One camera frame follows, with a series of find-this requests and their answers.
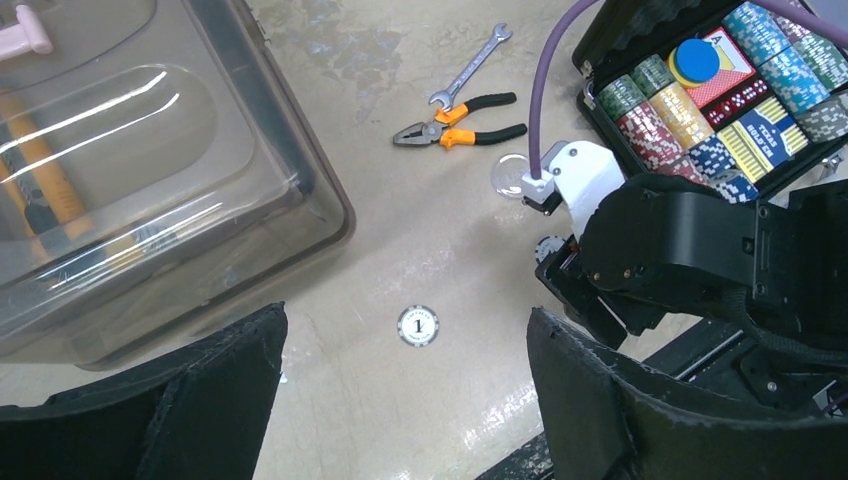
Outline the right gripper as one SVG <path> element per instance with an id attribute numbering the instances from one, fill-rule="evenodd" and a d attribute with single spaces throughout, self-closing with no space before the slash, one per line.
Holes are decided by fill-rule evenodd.
<path id="1" fill-rule="evenodd" d="M 598 290 L 582 269 L 576 240 L 564 240 L 557 253 L 537 264 L 535 276 L 563 303 L 569 319 L 613 349 L 619 348 L 628 336 L 640 336 L 657 327 L 663 319 L 662 309 Z"/>

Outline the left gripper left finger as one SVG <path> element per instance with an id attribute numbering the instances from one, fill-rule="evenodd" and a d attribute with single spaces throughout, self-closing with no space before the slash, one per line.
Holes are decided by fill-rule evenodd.
<path id="1" fill-rule="evenodd" d="M 192 344 L 33 407 L 1 409 L 5 479 L 249 479 L 288 320 L 269 304 Z"/>

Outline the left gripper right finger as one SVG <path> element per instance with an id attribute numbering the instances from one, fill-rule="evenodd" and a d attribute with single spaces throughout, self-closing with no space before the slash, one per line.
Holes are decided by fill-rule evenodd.
<path id="1" fill-rule="evenodd" d="M 527 350 L 559 479 L 843 479 L 847 422 L 684 383 L 536 308 Z"/>

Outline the clear round disc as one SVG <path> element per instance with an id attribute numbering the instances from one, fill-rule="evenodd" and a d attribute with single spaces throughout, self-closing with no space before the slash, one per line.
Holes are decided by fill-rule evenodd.
<path id="1" fill-rule="evenodd" d="M 494 164 L 490 181 L 495 192 L 510 200 L 523 198 L 522 178 L 529 171 L 529 161 L 519 153 L 510 153 L 499 158 Z"/>

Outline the yellow blue card deck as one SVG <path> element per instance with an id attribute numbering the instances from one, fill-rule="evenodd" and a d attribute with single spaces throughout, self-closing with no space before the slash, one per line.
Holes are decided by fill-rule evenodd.
<path id="1" fill-rule="evenodd" d="M 717 136 L 752 183 L 809 145 L 806 134 L 775 96 L 719 130 Z"/>

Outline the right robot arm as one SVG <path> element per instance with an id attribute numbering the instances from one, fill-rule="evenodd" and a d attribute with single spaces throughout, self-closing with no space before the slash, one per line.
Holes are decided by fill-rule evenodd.
<path id="1" fill-rule="evenodd" d="M 604 196 L 583 234 L 536 268 L 566 315 L 617 348 L 669 314 L 730 323 L 762 347 L 847 365 L 847 184 L 786 206 L 732 204 L 680 177 L 644 174 Z"/>

